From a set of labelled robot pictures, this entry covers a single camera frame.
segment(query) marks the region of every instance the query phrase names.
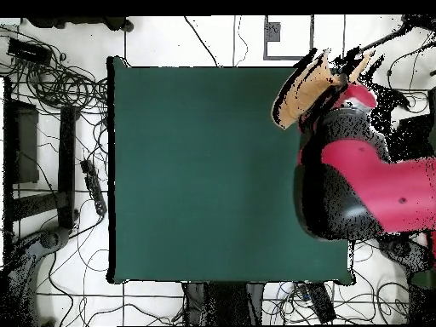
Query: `green tabletop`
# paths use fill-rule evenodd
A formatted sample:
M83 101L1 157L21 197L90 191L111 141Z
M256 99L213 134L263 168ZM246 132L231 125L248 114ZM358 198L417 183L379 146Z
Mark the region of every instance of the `green tabletop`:
M299 132L270 119L293 69L113 66L116 282L350 281L295 216Z

